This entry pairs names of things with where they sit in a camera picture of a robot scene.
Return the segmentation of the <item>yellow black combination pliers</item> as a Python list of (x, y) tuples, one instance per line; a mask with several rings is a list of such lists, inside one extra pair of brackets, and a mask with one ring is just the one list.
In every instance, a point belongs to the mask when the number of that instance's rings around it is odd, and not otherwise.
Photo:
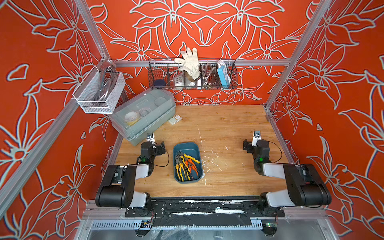
[(197, 160), (197, 159), (195, 159), (195, 158), (192, 157), (192, 156), (186, 155), (185, 153), (183, 153), (183, 156), (184, 156), (185, 158), (187, 158), (188, 160), (191, 160), (191, 161), (194, 161), (194, 162), (197, 163), (197, 164), (200, 164), (200, 161)]

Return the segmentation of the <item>orange long nose pliers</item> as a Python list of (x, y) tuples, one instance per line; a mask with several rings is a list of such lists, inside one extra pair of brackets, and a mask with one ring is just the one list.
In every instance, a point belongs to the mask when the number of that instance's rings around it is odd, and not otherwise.
[(182, 157), (182, 160), (183, 160), (183, 163), (185, 165), (185, 168), (187, 169), (189, 180), (194, 180), (194, 177), (192, 176), (192, 170), (191, 170), (191, 168), (189, 166), (188, 159), (185, 158), (185, 157)]

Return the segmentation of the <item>yellow black small pliers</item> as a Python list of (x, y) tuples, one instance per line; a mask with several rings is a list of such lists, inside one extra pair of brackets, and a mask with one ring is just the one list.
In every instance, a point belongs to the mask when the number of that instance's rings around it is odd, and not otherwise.
[(180, 158), (179, 155), (176, 155), (175, 159), (176, 159), (176, 170), (177, 170), (178, 178), (179, 178), (179, 180), (180, 180), (181, 182), (183, 182), (183, 181), (184, 181), (184, 176), (183, 176), (182, 171), (183, 171), (184, 169), (183, 169), (183, 164), (182, 164), (182, 162), (181, 162), (181, 158)]

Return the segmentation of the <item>orange black small pliers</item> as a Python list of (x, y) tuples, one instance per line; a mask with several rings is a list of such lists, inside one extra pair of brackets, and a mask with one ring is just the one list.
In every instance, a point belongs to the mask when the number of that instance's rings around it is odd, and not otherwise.
[(198, 169), (197, 169), (197, 167), (196, 167), (195, 162), (194, 162), (193, 160), (191, 160), (191, 159), (188, 159), (188, 162), (189, 162), (189, 166), (190, 166), (191, 170), (192, 170), (193, 172), (195, 172), (195, 174), (196, 174), (197, 177), (199, 177), (199, 172), (198, 172)]

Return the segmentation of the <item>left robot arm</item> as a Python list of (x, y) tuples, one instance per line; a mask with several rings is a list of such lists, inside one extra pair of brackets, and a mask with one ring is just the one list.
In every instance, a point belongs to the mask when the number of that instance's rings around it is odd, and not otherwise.
[(98, 207), (112, 208), (151, 208), (149, 193), (135, 191), (138, 179), (152, 175), (155, 158), (167, 152), (165, 143), (144, 142), (141, 144), (141, 155), (134, 165), (110, 165), (107, 167), (98, 188), (95, 203)]

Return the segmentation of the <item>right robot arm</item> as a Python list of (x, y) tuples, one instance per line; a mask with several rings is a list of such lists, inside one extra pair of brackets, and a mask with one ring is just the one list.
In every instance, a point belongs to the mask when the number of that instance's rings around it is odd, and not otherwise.
[(332, 202), (331, 193), (314, 165), (273, 163), (269, 143), (262, 139), (243, 142), (243, 150), (253, 155), (254, 168), (259, 175), (286, 182), (286, 189), (260, 195), (261, 208), (321, 207)]

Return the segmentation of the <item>teal plastic storage box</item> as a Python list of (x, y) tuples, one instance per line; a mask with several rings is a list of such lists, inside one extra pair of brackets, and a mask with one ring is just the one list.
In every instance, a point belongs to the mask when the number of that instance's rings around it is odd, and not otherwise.
[(200, 149), (195, 143), (180, 143), (173, 148), (174, 178), (180, 184), (198, 182), (204, 176)]

